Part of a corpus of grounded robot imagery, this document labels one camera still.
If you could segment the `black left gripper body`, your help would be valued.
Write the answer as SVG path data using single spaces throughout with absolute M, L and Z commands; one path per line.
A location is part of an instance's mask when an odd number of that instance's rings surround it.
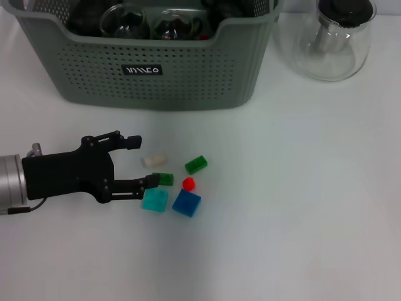
M 99 203 L 112 200 L 114 165 L 108 151 L 93 137 L 77 150 L 22 159 L 30 200 L 72 193 L 91 194 Z

